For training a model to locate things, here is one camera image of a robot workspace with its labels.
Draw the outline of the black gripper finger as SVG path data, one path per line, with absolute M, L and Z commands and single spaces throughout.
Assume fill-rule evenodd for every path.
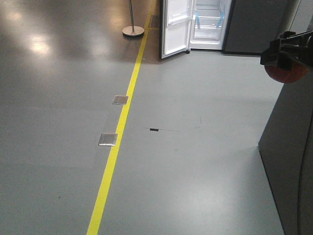
M 261 53 L 260 64 L 291 71 L 296 62 L 313 69 L 313 32 L 296 33 L 286 31 L 270 42 L 269 48 Z

